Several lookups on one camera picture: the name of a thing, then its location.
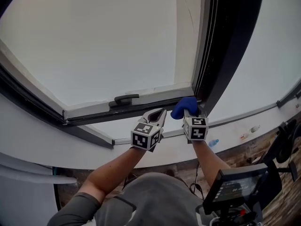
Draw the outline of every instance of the screen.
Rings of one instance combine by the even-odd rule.
[[[252,178],[223,182],[213,202],[248,197],[254,191],[255,186],[261,177],[262,175],[258,175]]]

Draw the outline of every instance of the cable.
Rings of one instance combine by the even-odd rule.
[[[197,171],[196,171],[196,178],[195,178],[195,180],[194,180],[194,183],[192,183],[192,184],[189,186],[189,189],[190,189],[190,191],[191,191],[194,195],[196,195],[196,194],[195,194],[195,191],[196,191],[196,189],[198,189],[198,190],[201,192],[202,198],[203,198],[203,200],[204,200],[204,194],[203,194],[202,187],[201,187],[199,184],[197,184],[197,178],[198,178],[198,169],[199,169],[199,166],[200,166],[200,164],[198,163],[198,164],[197,164]]]
[[[198,169],[199,169],[199,162],[198,162],[198,164],[197,164],[197,172],[196,172],[196,178],[195,178],[195,180],[194,180],[195,185],[194,185],[193,193],[195,193],[195,191],[196,191],[196,184],[197,184],[197,177],[198,177]]]

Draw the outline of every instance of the gray t-shirt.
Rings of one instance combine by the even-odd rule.
[[[209,226],[217,215],[205,215],[202,203],[182,181],[162,173],[146,173],[101,208],[94,197],[77,194],[48,226],[80,226],[93,217],[97,226]]]

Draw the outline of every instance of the white pipe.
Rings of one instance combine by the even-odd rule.
[[[76,178],[26,172],[9,168],[3,165],[0,165],[0,176],[31,183],[69,184],[77,182]]]
[[[39,174],[52,174],[52,168],[42,167],[38,164],[34,164],[32,162],[23,161],[3,153],[0,153],[0,164],[6,166],[8,168],[13,168],[20,171],[27,171]]]

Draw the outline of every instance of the window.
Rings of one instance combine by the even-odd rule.
[[[185,96],[209,114],[246,50],[261,0],[0,5],[1,92],[67,133],[112,147],[119,138],[101,123],[171,110]],[[167,130],[174,131],[181,127]]]

